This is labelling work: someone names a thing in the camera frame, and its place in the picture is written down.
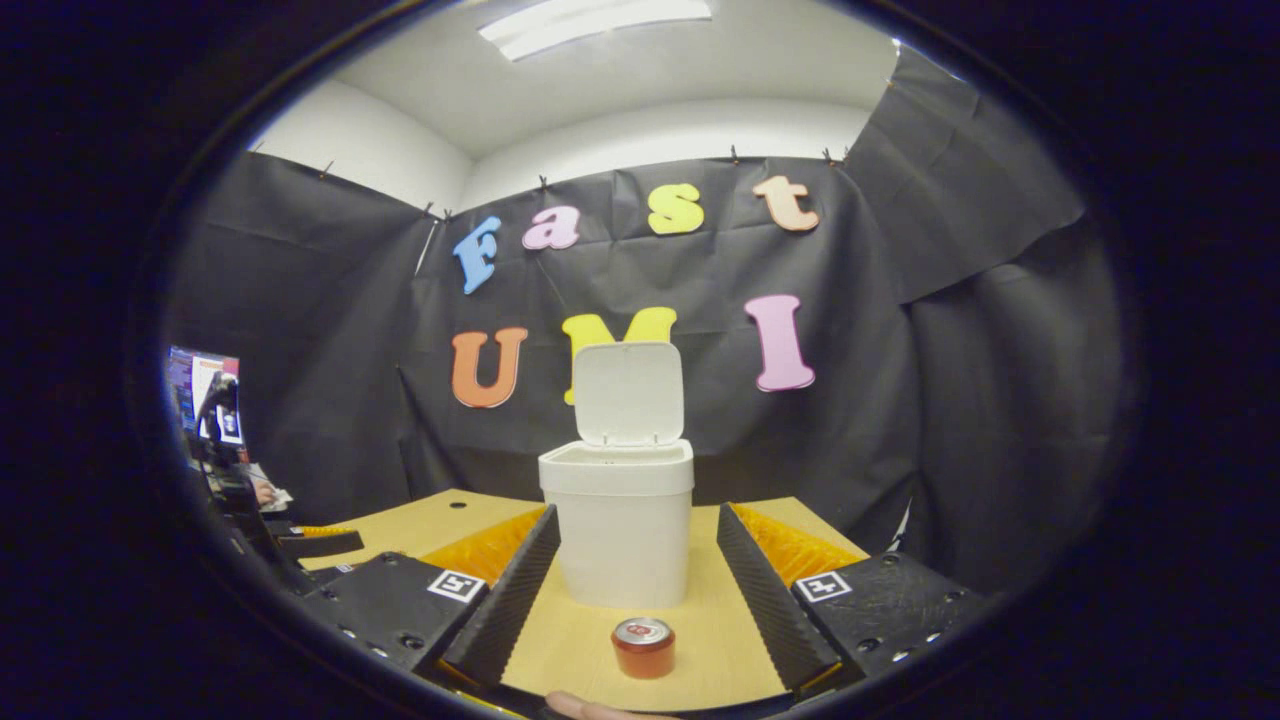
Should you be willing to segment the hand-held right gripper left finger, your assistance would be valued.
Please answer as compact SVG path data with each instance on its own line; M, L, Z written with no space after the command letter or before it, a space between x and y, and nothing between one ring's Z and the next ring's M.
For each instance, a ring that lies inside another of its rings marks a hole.
M463 691L498 687L561 546L556 506L420 559L384 552L303 594L303 606L389 664Z

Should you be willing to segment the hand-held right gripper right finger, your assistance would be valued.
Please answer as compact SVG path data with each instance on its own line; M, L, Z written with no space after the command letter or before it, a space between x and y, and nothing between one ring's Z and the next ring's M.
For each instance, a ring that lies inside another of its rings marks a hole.
M744 503L719 506L716 539L795 696L882 675L986 606L983 594L905 553L859 557Z

